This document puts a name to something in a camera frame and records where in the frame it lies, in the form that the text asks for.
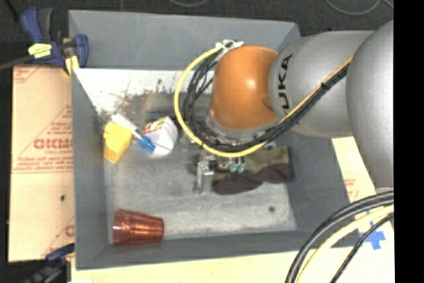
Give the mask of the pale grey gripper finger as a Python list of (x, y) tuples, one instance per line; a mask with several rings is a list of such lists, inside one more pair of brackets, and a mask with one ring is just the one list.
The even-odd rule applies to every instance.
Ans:
[(214, 171), (210, 168), (203, 168), (201, 171), (201, 192), (206, 193), (212, 190)]
[(196, 181), (193, 188), (193, 192), (195, 194), (201, 194), (203, 192), (204, 175), (205, 175), (205, 163), (203, 161), (199, 161), (196, 167)]

